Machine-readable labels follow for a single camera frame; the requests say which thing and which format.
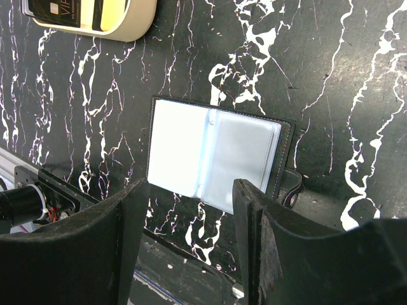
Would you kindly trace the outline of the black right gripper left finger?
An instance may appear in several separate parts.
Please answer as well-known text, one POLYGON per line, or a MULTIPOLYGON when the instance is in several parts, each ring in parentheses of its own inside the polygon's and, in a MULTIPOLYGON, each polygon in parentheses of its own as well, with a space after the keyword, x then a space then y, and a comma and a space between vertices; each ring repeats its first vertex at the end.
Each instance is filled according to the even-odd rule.
POLYGON ((2 304, 126 304, 148 205, 140 179, 32 233, 1 236, 2 304))

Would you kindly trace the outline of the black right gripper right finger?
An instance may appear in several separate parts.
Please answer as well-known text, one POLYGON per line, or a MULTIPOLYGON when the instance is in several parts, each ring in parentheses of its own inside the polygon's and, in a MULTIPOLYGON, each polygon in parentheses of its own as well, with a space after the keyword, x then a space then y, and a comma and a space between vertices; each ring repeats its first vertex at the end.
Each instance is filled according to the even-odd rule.
POLYGON ((340 232, 233 183, 245 304, 405 304, 406 221, 340 232))

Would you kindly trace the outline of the black blue card holder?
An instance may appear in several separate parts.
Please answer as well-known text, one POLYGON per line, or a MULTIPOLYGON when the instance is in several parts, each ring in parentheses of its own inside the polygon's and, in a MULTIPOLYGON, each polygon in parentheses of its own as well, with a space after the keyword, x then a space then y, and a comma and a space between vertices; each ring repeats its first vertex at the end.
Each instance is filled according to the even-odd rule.
POLYGON ((302 183, 287 165, 294 131, 292 121, 154 97, 147 180, 232 213, 233 183, 245 179, 292 208, 302 183))

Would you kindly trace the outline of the stack of credit cards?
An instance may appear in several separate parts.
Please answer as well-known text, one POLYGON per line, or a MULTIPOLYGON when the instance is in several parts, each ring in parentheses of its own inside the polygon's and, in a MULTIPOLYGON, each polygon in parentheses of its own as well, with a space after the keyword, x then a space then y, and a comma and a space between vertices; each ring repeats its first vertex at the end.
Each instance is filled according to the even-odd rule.
POLYGON ((23 15, 70 27, 81 25, 81 1, 77 0, 21 0, 23 15))

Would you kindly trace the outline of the beige oval plastic tray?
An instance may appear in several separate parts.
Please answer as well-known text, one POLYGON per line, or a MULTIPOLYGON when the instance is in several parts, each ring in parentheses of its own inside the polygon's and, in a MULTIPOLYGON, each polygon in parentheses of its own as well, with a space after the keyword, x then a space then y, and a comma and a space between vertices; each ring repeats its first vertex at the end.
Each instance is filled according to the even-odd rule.
POLYGON ((101 31, 92 29, 93 1, 81 1, 81 25, 70 27, 51 24, 32 18, 36 24, 58 31, 99 37, 121 42, 131 42, 142 37, 150 28, 156 13, 156 1, 104 0, 101 31))

